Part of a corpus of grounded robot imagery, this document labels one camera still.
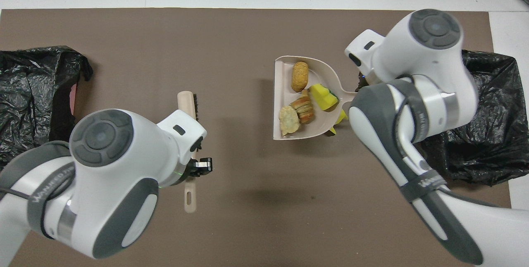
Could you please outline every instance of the pink dustpan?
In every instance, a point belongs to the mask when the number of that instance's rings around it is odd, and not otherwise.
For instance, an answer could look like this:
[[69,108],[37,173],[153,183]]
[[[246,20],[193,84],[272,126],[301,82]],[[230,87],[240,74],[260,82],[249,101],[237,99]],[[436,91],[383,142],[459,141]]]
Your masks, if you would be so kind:
[[[315,101],[315,119],[309,124],[303,124],[296,133],[281,135],[279,128],[280,109],[292,103],[299,97],[299,93],[291,88],[292,68],[296,62],[306,62],[308,64],[308,84],[309,88],[313,84],[321,83],[323,86],[338,97],[338,104],[330,112],[322,111]],[[276,59],[274,77],[274,140],[295,140],[307,139],[319,136],[332,128],[340,116],[344,103],[350,102],[355,97],[355,92],[345,91],[338,79],[335,71],[328,64],[321,60],[302,56],[281,56]]]

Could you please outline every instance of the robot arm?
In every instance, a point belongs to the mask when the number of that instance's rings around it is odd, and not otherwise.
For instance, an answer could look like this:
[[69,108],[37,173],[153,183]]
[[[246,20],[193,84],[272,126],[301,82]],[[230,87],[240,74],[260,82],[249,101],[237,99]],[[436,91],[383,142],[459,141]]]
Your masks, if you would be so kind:
[[182,110],[154,124],[109,109],[83,118],[69,144],[13,159],[0,174],[0,266],[30,229],[95,259],[127,248],[151,219],[159,188],[211,171],[210,160],[191,160],[204,137]]
[[351,103],[351,126],[453,256],[474,265],[527,266],[521,248],[529,243],[529,212],[452,193],[412,144],[470,122],[476,111],[461,36],[457,21],[436,10],[408,15],[386,38],[361,34],[346,55],[372,85]]

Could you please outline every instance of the plastic bag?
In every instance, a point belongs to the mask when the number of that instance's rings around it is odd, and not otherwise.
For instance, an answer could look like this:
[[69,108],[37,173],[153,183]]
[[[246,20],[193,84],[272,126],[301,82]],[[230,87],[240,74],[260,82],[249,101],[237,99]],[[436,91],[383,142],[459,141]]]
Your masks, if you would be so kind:
[[451,179],[493,186],[529,173],[529,131],[516,60],[462,52],[478,86],[478,110],[462,127],[419,143],[428,163]]
[[64,47],[0,52],[0,171],[15,156],[48,141],[68,141],[74,127],[70,91],[93,70]]

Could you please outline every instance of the yellow sponge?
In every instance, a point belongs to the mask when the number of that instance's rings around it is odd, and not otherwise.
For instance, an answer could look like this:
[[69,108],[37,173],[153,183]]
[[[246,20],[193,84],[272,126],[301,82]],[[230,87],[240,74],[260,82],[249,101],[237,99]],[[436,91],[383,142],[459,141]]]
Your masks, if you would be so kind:
[[[336,120],[336,123],[334,125],[337,125],[339,124],[340,122],[342,122],[343,119],[349,119],[349,117],[347,117],[347,114],[346,112],[342,109],[342,111],[340,112],[340,116],[338,116],[338,120]],[[334,129],[334,127],[330,128],[327,132],[325,132],[325,135],[327,136],[334,136],[336,135],[336,130]]]
[[323,111],[338,103],[338,98],[334,96],[328,88],[319,83],[311,86],[309,91],[312,98]]

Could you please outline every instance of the toy bread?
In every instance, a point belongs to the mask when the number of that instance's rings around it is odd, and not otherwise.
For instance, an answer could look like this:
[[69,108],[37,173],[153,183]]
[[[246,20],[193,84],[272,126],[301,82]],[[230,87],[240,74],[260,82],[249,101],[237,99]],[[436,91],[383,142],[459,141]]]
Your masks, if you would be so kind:
[[293,101],[291,106],[296,110],[300,124],[308,124],[314,119],[314,108],[308,96],[308,90],[302,90],[301,96]]
[[308,64],[306,62],[296,62],[292,68],[292,90],[300,92],[305,89],[308,83]]
[[294,133],[299,129],[297,112],[290,105],[282,107],[279,111],[279,128],[282,136]]

